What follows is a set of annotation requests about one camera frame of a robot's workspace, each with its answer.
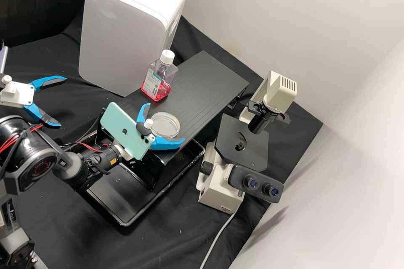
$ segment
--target microscope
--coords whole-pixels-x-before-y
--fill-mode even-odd
[[[222,115],[216,140],[209,142],[196,188],[198,202],[232,214],[245,193],[279,202],[283,184],[261,172],[268,166],[269,123],[290,123],[286,110],[297,95],[296,82],[274,71],[260,84],[239,119]]]

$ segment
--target microscope base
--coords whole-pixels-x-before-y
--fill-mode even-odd
[[[215,150],[215,141],[206,145],[203,161],[213,164],[209,175],[199,173],[196,188],[200,191],[198,202],[232,214],[244,199],[244,192],[233,188],[227,179],[233,164],[226,163]]]

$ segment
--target smartphone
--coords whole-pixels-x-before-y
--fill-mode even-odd
[[[136,160],[144,157],[155,140],[153,134],[141,135],[136,122],[115,102],[108,105],[100,123]]]

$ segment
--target white cap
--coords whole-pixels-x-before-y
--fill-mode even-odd
[[[143,123],[144,128],[150,129],[153,126],[154,122],[152,119],[146,119]]]
[[[171,50],[163,50],[160,56],[160,61],[164,64],[171,65],[174,61],[174,53]]]
[[[1,82],[3,82],[3,84],[7,85],[8,83],[10,83],[13,79],[11,78],[11,76],[9,75],[5,75],[2,79]]]

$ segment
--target clear petri dish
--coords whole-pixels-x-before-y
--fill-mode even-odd
[[[158,112],[151,118],[153,120],[151,131],[156,136],[172,138],[180,132],[179,120],[170,113]]]

